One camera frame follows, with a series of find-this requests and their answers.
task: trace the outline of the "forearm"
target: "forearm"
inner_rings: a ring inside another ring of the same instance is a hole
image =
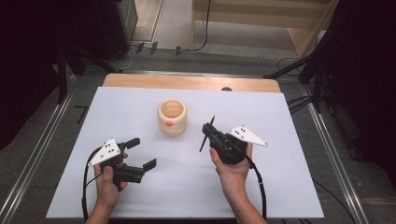
[[[265,224],[264,218],[251,203],[245,190],[233,193],[224,193],[228,203],[233,209],[238,224]]]

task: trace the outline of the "white table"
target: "white table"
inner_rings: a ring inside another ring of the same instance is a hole
[[[187,130],[169,137],[158,128],[156,109],[176,98],[189,110]],[[141,167],[154,158],[157,167],[140,184],[121,193],[112,216],[120,218],[228,218],[233,213],[221,192],[210,160],[208,141],[199,152],[202,126],[216,115],[214,126],[224,133],[241,124],[269,143],[255,146],[253,160],[264,179],[269,218],[323,217],[304,153],[282,93],[200,91],[147,88],[99,88],[78,136],[47,217],[82,217],[81,193],[86,161],[109,137],[141,144],[124,160]],[[89,179],[93,178],[90,169]],[[262,209],[257,177],[249,172],[247,193]],[[87,188],[88,210],[95,185]]]

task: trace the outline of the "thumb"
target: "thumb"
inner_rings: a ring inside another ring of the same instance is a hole
[[[105,166],[103,171],[103,180],[105,182],[113,182],[113,168],[111,166]]]

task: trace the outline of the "wrist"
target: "wrist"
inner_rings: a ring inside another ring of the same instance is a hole
[[[107,203],[101,203],[99,201],[96,202],[93,210],[92,210],[92,215],[98,216],[98,217],[103,217],[103,218],[109,218],[111,216],[111,213],[114,210],[114,206],[110,206]]]
[[[245,186],[229,186],[222,190],[228,201],[236,202],[248,198]]]

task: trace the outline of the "wooden cup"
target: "wooden cup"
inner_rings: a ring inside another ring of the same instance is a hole
[[[187,128],[187,107],[179,100],[164,101],[157,110],[160,129],[168,135],[178,135]]]

